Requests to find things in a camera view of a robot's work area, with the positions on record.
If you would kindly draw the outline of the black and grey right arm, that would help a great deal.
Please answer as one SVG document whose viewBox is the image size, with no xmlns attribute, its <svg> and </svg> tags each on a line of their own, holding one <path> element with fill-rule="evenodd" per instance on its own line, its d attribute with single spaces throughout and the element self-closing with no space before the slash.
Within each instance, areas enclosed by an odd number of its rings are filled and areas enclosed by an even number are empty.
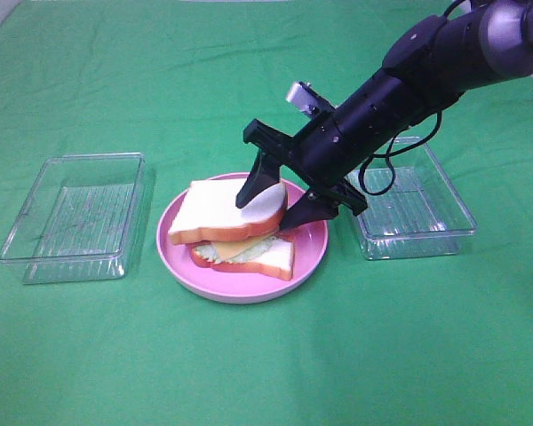
<svg viewBox="0 0 533 426">
<path fill-rule="evenodd" d="M 243 139 L 259 152 L 235 204 L 245 207 L 287 167 L 308 189 L 284 214 L 282 229 L 332 219 L 340 205 L 359 214 L 366 199 L 346 176 L 365 168 L 388 140 L 440 115 L 468 90 L 532 74 L 533 1 L 474 1 L 458 18 L 429 16 L 338 106 L 294 83 L 287 99 L 309 119 L 297 134 L 251 122 Z"/>
</svg>

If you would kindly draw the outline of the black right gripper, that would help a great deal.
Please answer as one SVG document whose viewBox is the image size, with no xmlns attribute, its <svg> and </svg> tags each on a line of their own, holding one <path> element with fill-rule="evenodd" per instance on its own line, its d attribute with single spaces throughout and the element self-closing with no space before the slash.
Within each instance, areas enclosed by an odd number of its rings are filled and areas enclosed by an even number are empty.
<svg viewBox="0 0 533 426">
<path fill-rule="evenodd" d="M 259 148 L 251 172 L 235 198 L 242 209 L 256 196 L 280 181 L 286 166 L 308 185 L 308 190 L 283 215 L 280 231 L 304 224 L 331 220 L 345 205 L 355 215 L 368 208 L 365 196 L 346 180 L 361 161 L 346 147 L 331 114 L 323 113 L 296 135 L 289 136 L 258 119 L 243 130 L 243 141 Z"/>
</svg>

